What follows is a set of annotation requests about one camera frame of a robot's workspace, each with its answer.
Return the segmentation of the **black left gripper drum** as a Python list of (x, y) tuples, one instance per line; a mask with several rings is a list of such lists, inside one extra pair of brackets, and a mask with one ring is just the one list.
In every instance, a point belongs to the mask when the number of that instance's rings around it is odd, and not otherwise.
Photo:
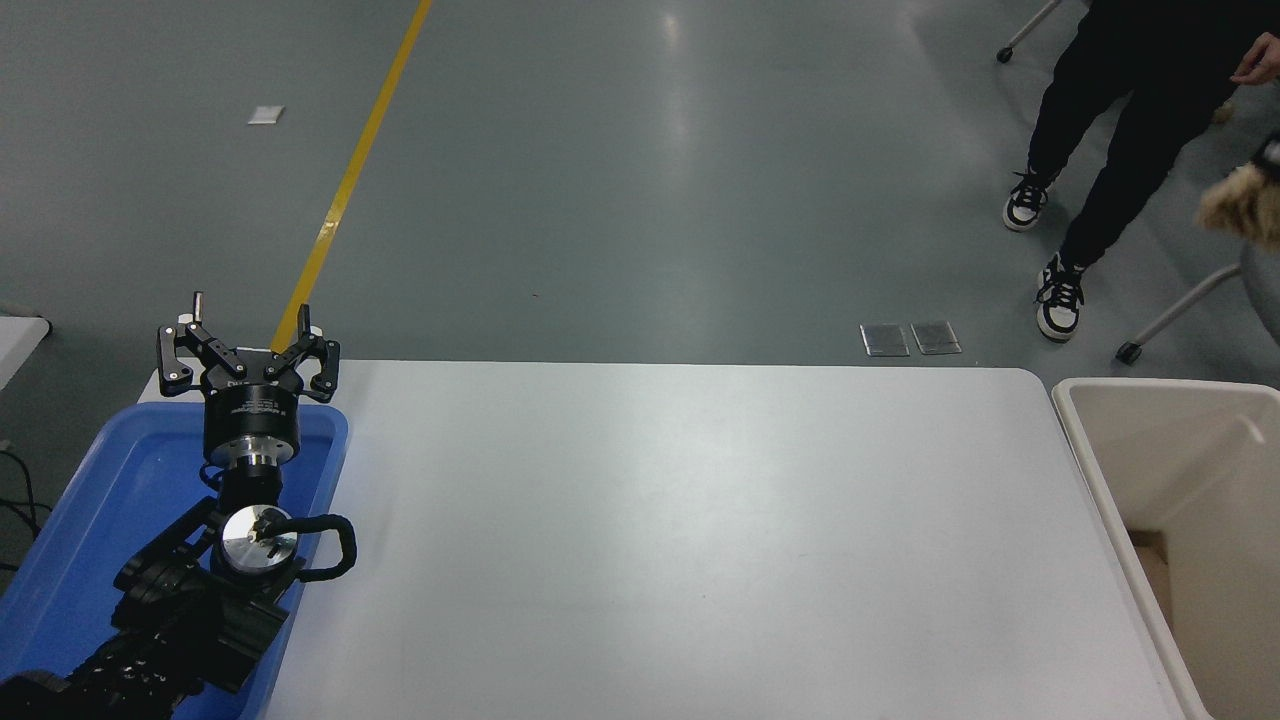
[(288, 462), (300, 451), (300, 391), (296, 373), (279, 379), (234, 379), (204, 374), (204, 456), (209, 462), (238, 462), (251, 455)]

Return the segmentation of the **person's hand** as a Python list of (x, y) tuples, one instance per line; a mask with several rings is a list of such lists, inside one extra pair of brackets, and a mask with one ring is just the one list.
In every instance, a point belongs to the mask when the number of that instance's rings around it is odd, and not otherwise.
[(1243, 55), (1230, 81), (1239, 86), (1261, 86), (1279, 77), (1279, 37), (1263, 32)]

